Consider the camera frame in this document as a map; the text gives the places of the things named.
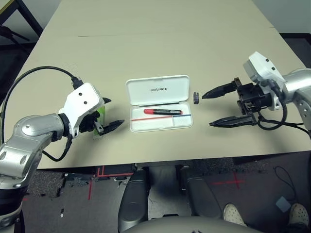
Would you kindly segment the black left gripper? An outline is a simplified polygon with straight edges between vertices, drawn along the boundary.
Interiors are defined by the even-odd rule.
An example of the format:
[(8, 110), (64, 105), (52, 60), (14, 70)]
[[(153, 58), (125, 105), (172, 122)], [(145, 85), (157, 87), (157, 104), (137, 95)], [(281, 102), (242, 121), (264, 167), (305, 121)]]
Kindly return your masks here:
[[(104, 104), (111, 102), (111, 99), (109, 98), (102, 97), (102, 99)], [(79, 132), (91, 132), (95, 129), (99, 135), (104, 135), (116, 130), (121, 124), (124, 123), (124, 119), (122, 119), (110, 122), (108, 125), (103, 126), (98, 120), (100, 116), (101, 115), (98, 111), (86, 115), (79, 125)]]

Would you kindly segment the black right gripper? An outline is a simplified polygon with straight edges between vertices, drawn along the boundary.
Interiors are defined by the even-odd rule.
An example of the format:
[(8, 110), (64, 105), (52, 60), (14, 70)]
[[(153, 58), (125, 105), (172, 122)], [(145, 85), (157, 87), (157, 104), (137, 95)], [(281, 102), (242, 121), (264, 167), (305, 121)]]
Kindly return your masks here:
[(237, 91), (239, 100), (237, 101), (238, 107), (243, 116), (230, 116), (221, 118), (209, 125), (219, 128), (235, 128), (241, 126), (255, 126), (256, 119), (251, 116), (253, 113), (258, 113), (260, 110), (272, 106), (272, 96), (270, 93), (264, 94), (261, 87), (256, 84), (248, 83), (242, 84), (239, 78), (234, 81), (218, 86), (206, 92), (202, 99), (214, 99), (224, 96), (227, 93)]

